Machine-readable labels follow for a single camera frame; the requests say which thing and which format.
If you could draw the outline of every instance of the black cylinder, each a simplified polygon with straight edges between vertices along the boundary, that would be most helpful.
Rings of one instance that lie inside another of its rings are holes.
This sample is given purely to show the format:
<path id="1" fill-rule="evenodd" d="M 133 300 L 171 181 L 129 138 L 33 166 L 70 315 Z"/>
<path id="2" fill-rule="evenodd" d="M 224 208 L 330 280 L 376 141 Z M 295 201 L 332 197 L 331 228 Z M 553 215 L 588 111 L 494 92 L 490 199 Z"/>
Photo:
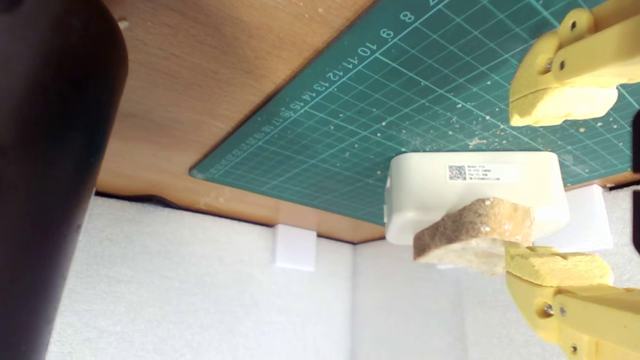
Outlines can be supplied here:
<path id="1" fill-rule="evenodd" d="M 0 357 L 45 357 L 127 76 L 99 0 L 0 0 Z"/>

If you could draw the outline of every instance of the yellow foam pad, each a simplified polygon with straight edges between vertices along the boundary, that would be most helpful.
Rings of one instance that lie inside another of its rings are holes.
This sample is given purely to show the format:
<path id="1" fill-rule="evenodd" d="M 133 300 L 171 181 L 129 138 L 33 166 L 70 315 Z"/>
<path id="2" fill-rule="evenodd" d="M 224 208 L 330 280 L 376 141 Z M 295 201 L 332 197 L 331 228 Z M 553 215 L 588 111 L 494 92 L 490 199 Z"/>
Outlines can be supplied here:
<path id="1" fill-rule="evenodd" d="M 604 116 L 617 99 L 615 86 L 548 88 L 512 101 L 509 121 L 513 126 L 551 126 L 568 119 L 593 119 Z"/>
<path id="2" fill-rule="evenodd" d="M 611 285 L 611 267 L 595 254 L 559 253 L 552 247 L 505 248 L 506 270 L 542 286 Z"/>

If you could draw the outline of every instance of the slice of bread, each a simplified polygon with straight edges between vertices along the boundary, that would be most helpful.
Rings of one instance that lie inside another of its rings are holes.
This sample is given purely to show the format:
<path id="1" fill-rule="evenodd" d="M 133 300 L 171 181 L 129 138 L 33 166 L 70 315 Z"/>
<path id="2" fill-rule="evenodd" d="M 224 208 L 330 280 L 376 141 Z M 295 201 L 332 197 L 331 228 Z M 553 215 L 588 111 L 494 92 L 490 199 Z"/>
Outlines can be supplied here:
<path id="1" fill-rule="evenodd" d="M 496 197 L 477 199 L 418 232 L 413 258 L 503 274 L 505 241 L 530 246 L 533 223 L 529 206 Z"/>

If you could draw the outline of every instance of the screw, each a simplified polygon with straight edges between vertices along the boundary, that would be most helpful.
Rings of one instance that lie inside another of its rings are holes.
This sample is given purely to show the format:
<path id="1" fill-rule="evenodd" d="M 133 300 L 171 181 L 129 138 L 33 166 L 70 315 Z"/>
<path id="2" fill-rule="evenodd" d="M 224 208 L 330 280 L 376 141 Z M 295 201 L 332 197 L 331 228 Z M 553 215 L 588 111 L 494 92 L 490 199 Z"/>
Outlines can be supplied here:
<path id="1" fill-rule="evenodd" d="M 554 307 L 551 306 L 551 304 L 546 303 L 544 309 L 545 309 L 545 312 L 547 314 L 549 314 L 549 315 L 553 315 L 554 314 Z"/>

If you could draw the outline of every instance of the wooden table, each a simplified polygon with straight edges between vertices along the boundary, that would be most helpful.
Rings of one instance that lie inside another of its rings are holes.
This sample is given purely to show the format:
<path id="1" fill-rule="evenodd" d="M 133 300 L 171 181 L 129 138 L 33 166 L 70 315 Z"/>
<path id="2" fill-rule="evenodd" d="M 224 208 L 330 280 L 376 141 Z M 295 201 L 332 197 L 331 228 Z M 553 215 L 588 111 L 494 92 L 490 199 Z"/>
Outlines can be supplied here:
<path id="1" fill-rule="evenodd" d="M 105 0 L 129 49 L 129 79 L 98 190 L 285 223 L 359 243 L 382 226 L 199 181 L 188 169 L 273 95 L 371 0 Z M 602 184 L 636 179 L 623 174 Z"/>

